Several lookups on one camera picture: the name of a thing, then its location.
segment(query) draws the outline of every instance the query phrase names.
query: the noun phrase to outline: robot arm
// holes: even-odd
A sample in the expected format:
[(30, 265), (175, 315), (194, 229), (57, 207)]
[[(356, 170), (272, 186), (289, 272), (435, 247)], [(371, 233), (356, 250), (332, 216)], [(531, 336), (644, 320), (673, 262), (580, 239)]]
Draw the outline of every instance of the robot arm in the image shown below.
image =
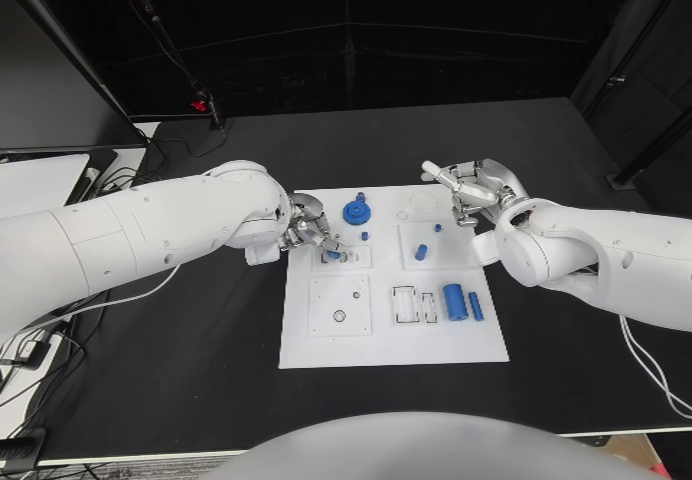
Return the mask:
[(445, 169), (425, 162), (422, 169), (422, 179), (451, 189), (456, 224), (474, 226), (468, 214), (475, 212), (495, 224), (471, 242), (481, 265), (498, 260), (521, 285), (562, 291), (608, 312), (692, 331), (692, 221), (530, 199), (492, 160)]
[(252, 162), (0, 220), (0, 342), (46, 312), (213, 252), (247, 264), (308, 243), (338, 251), (321, 204)]

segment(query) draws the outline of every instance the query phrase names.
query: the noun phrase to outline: black table surface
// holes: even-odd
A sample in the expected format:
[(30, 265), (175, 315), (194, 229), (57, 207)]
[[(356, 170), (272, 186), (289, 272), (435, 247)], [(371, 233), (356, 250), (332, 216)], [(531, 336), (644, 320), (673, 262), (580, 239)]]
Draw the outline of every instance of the black table surface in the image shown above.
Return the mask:
[[(492, 158), (533, 197), (647, 210), (635, 192), (609, 190), (602, 177), (616, 167), (566, 99), (246, 117), (227, 131), (200, 158), (161, 144), (168, 178), (247, 159), (286, 191), (407, 185), (420, 183), (425, 159)], [(219, 141), (204, 120), (164, 123), (155, 137), (184, 138), (196, 151)], [(243, 252), (221, 248), (184, 264), (154, 295), (108, 308), (84, 364), (41, 411), (43, 460), (242, 450), (327, 420), (409, 410), (554, 433), (692, 427), (629, 357), (615, 315), (521, 287), (498, 264), (485, 275), (508, 363), (279, 370), (285, 270), (285, 255), (247, 267)], [(118, 287), (110, 299), (164, 277)], [(631, 323), (690, 398), (692, 335)]]

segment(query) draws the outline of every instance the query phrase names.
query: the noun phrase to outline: white cable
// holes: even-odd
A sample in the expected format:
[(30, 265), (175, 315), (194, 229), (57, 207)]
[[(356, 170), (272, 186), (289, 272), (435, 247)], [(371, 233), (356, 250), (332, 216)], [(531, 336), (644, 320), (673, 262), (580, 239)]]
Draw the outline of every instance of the white cable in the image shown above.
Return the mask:
[(154, 292), (157, 292), (161, 289), (161, 287), (168, 283), (168, 280), (172, 278), (172, 275), (175, 274), (178, 268), (180, 268), (180, 265), (175, 266), (175, 268), (170, 272), (170, 275), (165, 277), (165, 280), (146, 293), (142, 293), (141, 295), (136, 295), (136, 296), (129, 297), (129, 298), (123, 298), (122, 300), (113, 300), (112, 302), (105, 302), (105, 303), (99, 303), (97, 305), (90, 305), (90, 306), (82, 308), (80, 310), (76, 310), (76, 312), (69, 312), (61, 317), (56, 317), (56, 318), (47, 320), (47, 322), (38, 323), (37, 325), (31, 325), (28, 328), (24, 328), (18, 333), (25, 332), (28, 330), (43, 328), (46, 325), (50, 325), (51, 323), (59, 322), (66, 317), (70, 317), (72, 315), (76, 315), (77, 313), (82, 313), (86, 310), (93, 310), (95, 308), (106, 307), (108, 305), (116, 305), (118, 303), (131, 302), (132, 300), (138, 300), (139, 298), (148, 297), (148, 295), (151, 295)]
[[(634, 340), (634, 336), (631, 334), (631, 331), (629, 331), (629, 326), (627, 324), (627, 318), (624, 318), (624, 315), (619, 315), (619, 327), (622, 329), (622, 335), (624, 335), (624, 342), (627, 344), (627, 348), (629, 349), (629, 352), (631, 352), (631, 355), (634, 356), (634, 359), (637, 360), (638, 364), (641, 365), (641, 368), (644, 369), (645, 373), (648, 374), (648, 376), (653, 378), (653, 381), (655, 382), (655, 385), (658, 386), (658, 388), (663, 390), (664, 394), (665, 394), (665, 400), (667, 400), (667, 403), (670, 405), (670, 408), (673, 409), (674, 413), (677, 413), (677, 415), (680, 415), (681, 417), (687, 418), (692, 420), (692, 415), (684, 413), (683, 411), (680, 411), (680, 409), (677, 408), (677, 405), (674, 404), (673, 400), (684, 407), (687, 408), (689, 411), (692, 411), (692, 407), (689, 406), (689, 404), (677, 397), (677, 395), (674, 395), (671, 392), (670, 392), (670, 387), (667, 385), (667, 378), (665, 378), (665, 374), (663, 373), (663, 369), (660, 368), (660, 365), (658, 365), (658, 362), (655, 362), (654, 358), (651, 357), (651, 355), (648, 354), (648, 352), (645, 351), (644, 347), (641, 347), (641, 345), (637, 343), (637, 341)], [(655, 371), (658, 372), (658, 375), (660, 375), (660, 380), (658, 378), (655, 377), (655, 375), (653, 374), (651, 370), (648, 369), (648, 367), (645, 366), (640, 356), (637, 355), (637, 352), (634, 351), (634, 348), (632, 348), (632, 345), (637, 347), (637, 349), (641, 351), (641, 353), (645, 355), (645, 358), (648, 359), (648, 361), (651, 362), (651, 365), (654, 366), (655, 368)]]

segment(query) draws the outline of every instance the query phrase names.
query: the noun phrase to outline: robotic hand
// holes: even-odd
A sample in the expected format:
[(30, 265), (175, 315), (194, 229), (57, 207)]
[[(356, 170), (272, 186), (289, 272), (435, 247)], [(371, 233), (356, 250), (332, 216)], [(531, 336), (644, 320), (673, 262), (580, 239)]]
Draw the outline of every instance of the robotic hand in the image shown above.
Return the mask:
[(227, 162), (203, 175), (0, 220), (0, 343), (46, 312), (213, 252), (249, 265), (309, 244), (338, 252), (321, 203), (286, 195), (265, 168)]
[(456, 225), (474, 227), (477, 212), (495, 225), (469, 244), (478, 264), (498, 260), (521, 285), (692, 331), (692, 221), (530, 199), (494, 160), (445, 168), (423, 162), (422, 170), (422, 180), (451, 190)]

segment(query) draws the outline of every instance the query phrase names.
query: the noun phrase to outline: computer monitor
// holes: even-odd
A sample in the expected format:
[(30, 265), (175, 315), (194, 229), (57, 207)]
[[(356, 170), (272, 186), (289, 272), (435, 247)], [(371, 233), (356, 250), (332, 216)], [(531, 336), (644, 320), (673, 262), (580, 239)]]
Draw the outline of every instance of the computer monitor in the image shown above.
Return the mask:
[(0, 153), (144, 147), (56, 28), (31, 2), (0, 1)]

